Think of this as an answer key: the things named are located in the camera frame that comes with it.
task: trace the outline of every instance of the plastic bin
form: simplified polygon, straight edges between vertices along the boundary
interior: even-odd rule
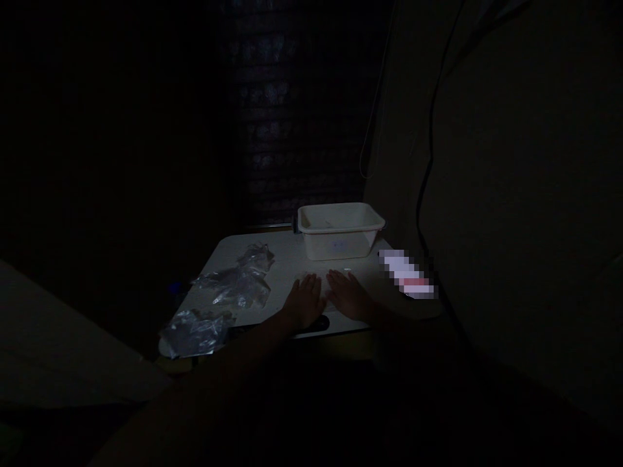
[[[366,203],[315,204],[299,208],[299,231],[307,257],[345,259],[368,256],[385,219]]]

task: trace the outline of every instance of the white table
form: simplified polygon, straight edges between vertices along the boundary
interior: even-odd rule
[[[311,261],[305,254],[302,235],[295,235],[292,232],[232,235],[231,237],[224,238],[217,245],[212,256],[210,256],[210,259],[202,269],[201,274],[236,266],[236,259],[246,251],[249,245],[257,242],[268,244],[270,251],[275,254],[275,263],[265,277],[266,283],[271,288],[271,294],[263,309],[250,308],[235,311],[236,326],[261,323],[279,311],[286,301],[295,279],[303,278],[307,273],[318,274],[323,279],[322,293],[324,294],[324,291],[328,288],[325,275],[329,269],[336,269],[346,273],[345,268],[350,268],[374,300],[400,315],[420,320],[433,318],[441,314],[441,304],[437,300],[413,300],[407,298],[386,277],[387,274],[379,266],[377,253],[381,249],[391,249],[391,246],[380,238],[376,239],[372,251],[367,257]],[[206,291],[194,285],[179,309],[195,308],[202,311],[214,309],[216,305],[210,303],[207,295]],[[320,332],[303,333],[296,337],[331,335],[368,328],[368,325],[365,323],[353,321],[342,315],[331,303],[327,304],[324,314],[330,322],[328,329]],[[158,347],[162,355],[169,355],[167,345],[162,340],[160,340]]]

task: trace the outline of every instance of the person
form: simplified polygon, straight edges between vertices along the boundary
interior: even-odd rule
[[[400,341],[405,346],[403,349],[409,349],[402,352],[404,355],[418,355],[406,358],[409,364],[402,365],[410,367],[410,371],[406,372],[406,386],[403,387],[414,388],[402,393],[407,392],[407,398],[413,400],[425,400],[426,403],[420,406],[434,405],[436,418],[449,429],[447,433],[453,433],[460,440],[467,439],[467,433],[473,431],[474,423],[477,423],[480,433],[491,431],[494,436],[500,434],[499,419],[489,410],[456,343],[447,345],[450,352],[442,351],[444,340],[439,338],[438,333],[432,332],[432,328],[427,327],[429,325],[400,317],[376,303],[350,272],[345,276],[330,270],[326,280],[330,290],[324,297],[321,296],[321,278],[316,274],[296,280],[280,311],[228,343],[190,374],[173,383],[122,427],[90,465],[193,465],[204,455],[206,441],[226,423],[232,413],[231,407],[244,393],[252,376],[286,340],[310,326],[323,313],[327,300],[346,317],[364,321],[382,333],[391,333],[392,341]],[[412,366],[417,366],[418,371],[414,372]],[[431,368],[434,368],[435,376],[423,377]],[[408,374],[413,373],[418,376],[409,384]],[[424,386],[430,387],[430,390],[422,392]],[[436,405],[430,397],[433,393],[434,400],[441,400]],[[378,401],[367,400],[365,403],[373,405],[375,402]],[[405,407],[397,407],[399,416],[404,415]],[[491,429],[482,429],[482,424],[488,424]],[[392,439],[401,440],[402,444],[413,443],[413,439],[400,437],[403,431],[395,429],[397,435],[392,435]],[[466,456],[466,449],[474,447],[470,443],[466,445],[469,446],[461,450],[463,457]]]

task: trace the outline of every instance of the right hand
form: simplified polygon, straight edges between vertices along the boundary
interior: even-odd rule
[[[331,287],[326,298],[343,315],[355,321],[368,322],[371,319],[376,304],[353,274],[349,272],[347,278],[339,271],[330,270],[326,279]]]

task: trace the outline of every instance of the crumpled plastic wrap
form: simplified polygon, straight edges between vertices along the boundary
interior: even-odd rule
[[[264,276],[275,262],[268,245],[249,245],[237,266],[199,276],[193,284],[208,291],[213,305],[263,308],[271,294]]]
[[[196,309],[175,313],[160,336],[169,345],[169,356],[194,357],[206,355],[222,347],[227,330],[235,323],[229,312],[214,313]]]
[[[256,270],[266,274],[275,260],[275,255],[268,249],[268,245],[249,245],[247,251],[236,260],[238,267]]]

